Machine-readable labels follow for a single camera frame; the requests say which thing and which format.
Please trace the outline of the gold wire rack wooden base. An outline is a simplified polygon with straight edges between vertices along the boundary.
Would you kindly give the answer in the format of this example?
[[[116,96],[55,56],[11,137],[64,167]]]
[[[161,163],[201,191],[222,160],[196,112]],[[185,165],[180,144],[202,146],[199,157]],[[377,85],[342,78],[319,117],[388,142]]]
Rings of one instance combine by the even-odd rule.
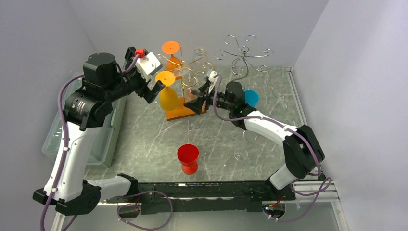
[[[186,61],[186,60],[183,58],[182,49],[181,49],[181,54],[180,54],[180,52],[177,52],[177,53],[175,54],[175,56],[178,57],[178,58],[179,58],[180,60],[182,60],[182,61]],[[159,61],[164,64],[164,69],[163,69],[162,71],[167,71],[167,70],[166,70],[166,60],[165,60],[165,57],[166,57],[166,58],[169,58],[170,55],[167,55],[167,54],[165,54],[165,53],[158,55]],[[186,61],[186,62],[189,64],[189,66],[190,66],[190,68],[191,68],[191,64],[192,64],[193,61],[189,61],[189,62]],[[208,63],[207,61],[204,62],[204,67],[205,67],[206,65],[212,66],[212,65],[211,65],[210,63]],[[185,101],[184,96],[183,96],[182,84],[181,84],[181,81],[180,81],[179,77],[176,77],[176,81],[175,81],[174,84],[171,85],[171,87],[176,91],[176,93],[177,93],[177,95],[178,95],[178,102],[179,102],[179,103],[178,103],[178,107],[177,107],[175,110],[172,110],[172,111],[165,111],[165,110],[164,110],[164,111],[165,111],[165,114],[166,114],[166,119],[167,119],[168,121],[171,121],[171,120],[176,120],[176,119],[180,119],[180,118],[184,118],[184,117],[189,117],[189,116],[195,115],[195,113],[194,113],[193,111],[191,111],[190,109],[188,109],[188,108],[186,108],[186,107],[183,106],[183,104],[184,104],[186,101]]]

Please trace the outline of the yellow plastic wine glass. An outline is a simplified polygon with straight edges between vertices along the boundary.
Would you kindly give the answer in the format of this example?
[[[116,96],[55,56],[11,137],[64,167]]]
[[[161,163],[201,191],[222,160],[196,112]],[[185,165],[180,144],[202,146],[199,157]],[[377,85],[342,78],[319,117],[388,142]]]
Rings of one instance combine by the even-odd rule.
[[[178,107],[178,95],[176,91],[171,87],[175,83],[176,77],[170,71],[161,71],[159,72],[155,80],[159,80],[165,85],[165,87],[159,93],[159,103],[163,110],[172,111]]]

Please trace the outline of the clear wine glass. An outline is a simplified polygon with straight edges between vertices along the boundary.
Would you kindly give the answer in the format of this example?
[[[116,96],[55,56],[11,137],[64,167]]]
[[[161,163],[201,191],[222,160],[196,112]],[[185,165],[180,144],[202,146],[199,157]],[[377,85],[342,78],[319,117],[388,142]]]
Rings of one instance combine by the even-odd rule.
[[[257,134],[252,131],[245,130],[242,133],[242,138],[238,147],[234,151],[234,157],[238,161],[245,161],[248,158],[249,153],[255,146],[257,140]]]
[[[180,64],[175,68],[173,74],[175,77],[179,77],[183,96],[186,102],[192,101],[197,98],[197,86],[198,80],[195,76],[191,75],[191,68],[186,61],[181,61]]]
[[[204,62],[207,61],[207,52],[203,46],[198,46],[194,49],[193,62],[191,64],[192,75],[197,79],[204,76]]]

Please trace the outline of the orange plastic wine glass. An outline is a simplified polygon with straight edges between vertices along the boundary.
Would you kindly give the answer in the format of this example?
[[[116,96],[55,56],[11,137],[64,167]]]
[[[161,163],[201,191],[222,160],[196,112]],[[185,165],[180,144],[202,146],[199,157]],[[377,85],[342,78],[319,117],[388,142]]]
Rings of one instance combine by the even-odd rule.
[[[162,52],[170,55],[169,58],[165,57],[166,60],[166,70],[174,71],[175,69],[181,67],[181,60],[175,56],[177,52],[181,54],[181,45],[176,41],[167,41],[162,45]]]

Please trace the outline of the red plastic wine glass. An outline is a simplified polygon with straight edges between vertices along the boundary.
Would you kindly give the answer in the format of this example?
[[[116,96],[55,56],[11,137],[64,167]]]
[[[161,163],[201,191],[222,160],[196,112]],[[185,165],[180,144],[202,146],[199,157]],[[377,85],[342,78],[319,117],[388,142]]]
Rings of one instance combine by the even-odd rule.
[[[193,144],[184,144],[177,151],[178,160],[181,163],[181,170],[187,175],[195,174],[198,170],[197,160],[199,158],[199,149]]]

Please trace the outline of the blue plastic wine glass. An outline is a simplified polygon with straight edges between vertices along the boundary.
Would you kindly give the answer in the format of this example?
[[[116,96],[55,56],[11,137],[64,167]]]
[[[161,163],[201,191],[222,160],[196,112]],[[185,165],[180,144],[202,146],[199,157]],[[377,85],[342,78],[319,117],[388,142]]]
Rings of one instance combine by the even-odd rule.
[[[254,90],[245,90],[244,93],[245,102],[251,107],[256,107],[260,100],[258,93]]]

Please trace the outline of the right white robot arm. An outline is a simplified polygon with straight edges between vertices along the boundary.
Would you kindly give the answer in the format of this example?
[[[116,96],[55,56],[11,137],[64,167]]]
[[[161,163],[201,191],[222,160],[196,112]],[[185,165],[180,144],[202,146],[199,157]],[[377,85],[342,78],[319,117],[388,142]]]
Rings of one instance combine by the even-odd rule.
[[[283,148],[285,163],[267,179],[269,184],[265,186],[269,199],[278,199],[287,185],[320,168],[325,155],[311,127],[286,125],[262,114],[245,101],[245,91],[239,82],[229,82],[224,92],[216,92],[210,86],[207,81],[194,90],[196,98],[184,106],[198,115],[203,107],[228,110],[228,121],[235,126],[259,134]]]

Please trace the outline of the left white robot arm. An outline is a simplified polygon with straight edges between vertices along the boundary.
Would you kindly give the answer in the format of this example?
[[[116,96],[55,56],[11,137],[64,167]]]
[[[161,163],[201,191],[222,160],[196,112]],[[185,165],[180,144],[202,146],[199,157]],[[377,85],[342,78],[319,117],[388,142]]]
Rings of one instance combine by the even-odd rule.
[[[136,93],[152,103],[164,88],[161,81],[149,88],[149,76],[162,68],[152,52],[130,48],[126,64],[120,68],[110,53],[95,53],[83,64],[81,87],[66,100],[57,98],[62,138],[53,171],[47,184],[34,192],[33,199],[45,207],[54,205],[66,216],[85,215],[107,199],[121,197],[134,201],[138,181],[118,174],[106,180],[87,181],[85,168],[94,142],[113,111],[112,103]]]

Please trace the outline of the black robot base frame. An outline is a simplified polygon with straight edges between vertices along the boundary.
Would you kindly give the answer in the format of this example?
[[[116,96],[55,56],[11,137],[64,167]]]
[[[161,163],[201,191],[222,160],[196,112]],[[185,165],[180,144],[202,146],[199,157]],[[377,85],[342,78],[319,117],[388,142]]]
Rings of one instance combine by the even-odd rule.
[[[275,189],[265,180],[207,182],[140,182],[139,196],[116,196],[109,203],[138,203],[143,215],[168,212],[232,211],[262,212],[276,202],[292,202],[289,186]]]

